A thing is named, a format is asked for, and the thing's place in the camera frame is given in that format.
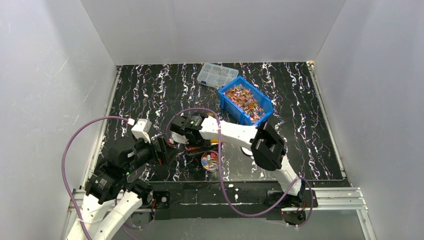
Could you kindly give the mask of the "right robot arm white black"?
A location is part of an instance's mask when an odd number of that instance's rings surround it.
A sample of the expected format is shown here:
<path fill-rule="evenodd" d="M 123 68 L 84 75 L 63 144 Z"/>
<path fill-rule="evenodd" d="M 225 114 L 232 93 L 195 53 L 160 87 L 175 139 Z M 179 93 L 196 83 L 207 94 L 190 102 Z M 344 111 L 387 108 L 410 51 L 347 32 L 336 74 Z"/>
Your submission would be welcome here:
<path fill-rule="evenodd" d="M 175 116 L 169 129 L 171 139 L 180 144 L 196 146 L 221 140 L 249 149 L 255 164 L 270 172 L 287 197 L 296 202 L 303 200 L 305 185 L 289 162 L 284 140 L 267 122 L 240 125 L 217 121 L 213 116 L 196 112 L 191 116 Z"/>

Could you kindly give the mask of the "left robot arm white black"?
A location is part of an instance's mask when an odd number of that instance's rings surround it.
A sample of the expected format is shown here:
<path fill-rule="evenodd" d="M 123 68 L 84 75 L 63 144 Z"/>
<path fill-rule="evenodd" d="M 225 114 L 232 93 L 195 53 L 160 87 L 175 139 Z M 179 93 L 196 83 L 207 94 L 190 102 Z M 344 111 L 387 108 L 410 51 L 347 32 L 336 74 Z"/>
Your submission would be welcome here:
<path fill-rule="evenodd" d="M 110 240 L 136 210 L 147 209 L 154 217 L 156 209 L 169 208 L 169 191 L 128 177 L 146 164 L 166 165 L 174 151 L 162 136 L 152 141 L 134 136 L 116 140 L 87 180 L 82 204 L 76 207 L 80 216 L 66 238 Z"/>

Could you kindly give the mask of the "tin tray of star candies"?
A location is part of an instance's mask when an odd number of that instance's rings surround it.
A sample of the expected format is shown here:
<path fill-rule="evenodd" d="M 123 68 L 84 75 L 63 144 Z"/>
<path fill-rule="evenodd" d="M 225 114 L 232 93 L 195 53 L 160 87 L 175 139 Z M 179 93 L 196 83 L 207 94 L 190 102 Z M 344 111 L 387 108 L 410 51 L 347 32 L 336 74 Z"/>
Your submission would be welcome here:
<path fill-rule="evenodd" d="M 219 148 L 219 145 L 216 144 L 211 144 L 210 146 L 202 146 L 202 147 L 187 147 L 185 146 L 185 153 L 188 156 L 195 156 L 195 155 L 202 155 L 205 152 L 210 152 L 210 151 L 215 151 L 217 152 Z"/>

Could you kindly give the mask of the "blue bin of lollipops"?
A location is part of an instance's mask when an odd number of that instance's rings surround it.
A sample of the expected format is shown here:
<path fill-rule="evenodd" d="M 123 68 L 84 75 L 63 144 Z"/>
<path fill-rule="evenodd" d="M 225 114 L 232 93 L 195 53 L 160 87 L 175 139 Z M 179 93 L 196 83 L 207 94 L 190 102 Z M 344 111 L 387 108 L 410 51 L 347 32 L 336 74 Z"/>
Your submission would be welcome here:
<path fill-rule="evenodd" d="M 241 76 L 218 90 L 220 107 L 239 124 L 258 126 L 274 113 L 271 99 Z"/>

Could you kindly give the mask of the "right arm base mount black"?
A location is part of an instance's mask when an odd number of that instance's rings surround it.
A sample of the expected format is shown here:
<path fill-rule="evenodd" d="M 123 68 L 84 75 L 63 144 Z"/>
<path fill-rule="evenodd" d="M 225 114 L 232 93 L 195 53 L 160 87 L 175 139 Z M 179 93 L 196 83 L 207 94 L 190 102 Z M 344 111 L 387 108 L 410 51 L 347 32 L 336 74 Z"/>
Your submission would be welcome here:
<path fill-rule="evenodd" d="M 268 205 L 274 205 L 282 196 L 284 192 L 269 190 L 266 193 L 266 200 Z M 277 205 L 281 209 L 295 208 L 294 211 L 283 211 L 283 220 L 292 226 L 300 226 L 306 221 L 306 202 L 304 200 L 305 190 L 300 190 L 297 195 L 287 194 Z"/>

